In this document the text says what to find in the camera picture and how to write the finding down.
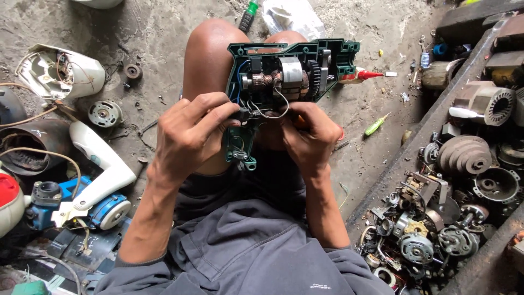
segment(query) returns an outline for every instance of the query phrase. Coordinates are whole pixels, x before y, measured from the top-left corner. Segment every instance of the green plastic drill housing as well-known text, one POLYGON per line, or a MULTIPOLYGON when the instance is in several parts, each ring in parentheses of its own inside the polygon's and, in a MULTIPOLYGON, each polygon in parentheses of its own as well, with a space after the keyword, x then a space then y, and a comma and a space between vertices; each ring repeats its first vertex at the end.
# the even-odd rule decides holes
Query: green plastic drill housing
POLYGON ((344 75, 356 72, 353 64, 359 42, 344 39, 318 39, 309 43, 231 43, 233 68, 226 94, 238 103, 240 111, 232 116, 240 127, 224 133, 226 160, 240 169, 256 169, 251 156, 259 119, 267 111, 279 111, 294 101, 317 102, 344 75), (259 53, 260 49, 279 52, 259 53))

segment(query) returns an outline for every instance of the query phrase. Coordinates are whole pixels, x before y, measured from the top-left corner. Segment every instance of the forearm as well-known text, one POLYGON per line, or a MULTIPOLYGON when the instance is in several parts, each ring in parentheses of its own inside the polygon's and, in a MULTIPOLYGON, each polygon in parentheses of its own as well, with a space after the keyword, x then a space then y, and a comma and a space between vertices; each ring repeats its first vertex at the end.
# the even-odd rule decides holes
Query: forearm
POLYGON ((157 259, 166 252, 180 185, 159 181, 148 173, 140 205, 118 251, 121 260, 138 264, 157 259))
POLYGON ((343 248, 350 244, 346 227, 335 200, 329 165, 314 177, 305 177, 305 213, 311 235, 324 248, 343 248))

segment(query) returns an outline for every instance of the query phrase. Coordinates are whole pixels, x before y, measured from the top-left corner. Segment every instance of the black gear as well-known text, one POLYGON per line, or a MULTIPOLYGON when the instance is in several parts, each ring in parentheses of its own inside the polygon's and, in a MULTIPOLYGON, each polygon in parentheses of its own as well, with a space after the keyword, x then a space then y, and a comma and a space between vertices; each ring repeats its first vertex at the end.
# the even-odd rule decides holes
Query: black gear
POLYGON ((314 96, 320 90, 320 66, 316 60, 308 60, 308 67, 309 93, 314 96))

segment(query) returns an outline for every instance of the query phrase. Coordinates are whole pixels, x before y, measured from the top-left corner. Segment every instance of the red plastic part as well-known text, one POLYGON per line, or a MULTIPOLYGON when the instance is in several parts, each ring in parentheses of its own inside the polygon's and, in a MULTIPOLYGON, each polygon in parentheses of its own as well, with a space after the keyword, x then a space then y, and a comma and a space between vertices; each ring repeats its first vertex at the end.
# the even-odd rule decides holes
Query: red plastic part
POLYGON ((10 175, 0 173, 0 208, 18 196, 20 187, 18 182, 10 175))
POLYGON ((370 71, 366 71, 366 70, 363 70, 363 71, 359 71, 358 72, 358 79, 359 80, 366 80, 366 79, 369 79, 369 78, 375 78, 375 77, 380 77, 380 76, 384 76, 383 73, 377 73, 377 72, 370 72, 370 71))

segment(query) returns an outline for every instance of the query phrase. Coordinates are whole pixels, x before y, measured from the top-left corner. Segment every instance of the concrete floor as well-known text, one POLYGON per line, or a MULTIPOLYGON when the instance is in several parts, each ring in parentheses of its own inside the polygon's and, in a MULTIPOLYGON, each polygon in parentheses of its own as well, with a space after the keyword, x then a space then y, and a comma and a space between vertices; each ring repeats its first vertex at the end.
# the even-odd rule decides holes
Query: concrete floor
MULTIPOLYGON (((324 22, 328 37, 343 37, 361 42, 355 63, 368 70, 386 71, 399 54, 407 61, 393 71, 398 77, 384 77, 363 84, 333 90, 319 103, 329 116, 341 125, 351 144, 332 155, 333 188, 341 212, 347 218, 390 159, 400 148, 404 130, 416 124, 431 106, 432 98, 409 91, 407 74, 411 59, 420 59, 418 40, 422 34, 430 39, 430 31, 449 5, 431 0, 310 0, 324 22), (382 49, 384 55, 379 57, 382 49), (402 92, 410 95, 403 103, 402 92), (386 123, 372 136, 363 139, 363 131, 377 118, 391 112, 386 123), (350 190, 346 199, 339 186, 350 190)), ((177 99, 182 86, 184 48, 191 33, 208 18, 223 18, 231 23, 240 20, 247 1, 239 0, 125 0, 113 9, 95 10, 68 0, 3 0, 0 3, 0 82, 17 81, 13 71, 27 48, 43 43, 71 49, 113 64, 139 62, 144 78, 141 84, 124 91, 118 72, 103 90, 92 96, 70 101, 85 112, 98 100, 114 100, 121 105, 125 121, 122 125, 137 130, 158 118, 177 99), (118 48, 124 44, 130 53, 118 48), (158 99, 164 97, 167 105, 158 99), (138 111, 139 102, 143 111, 138 111)), ((249 37, 261 41, 266 37, 265 25, 257 15, 249 37)), ((29 115, 41 111, 40 99, 18 91, 29 115)), ((137 156, 152 159, 156 145, 156 128, 142 140, 136 132, 113 140, 110 145, 126 162, 137 156)), ((145 185, 145 173, 128 198, 135 205, 145 185)))

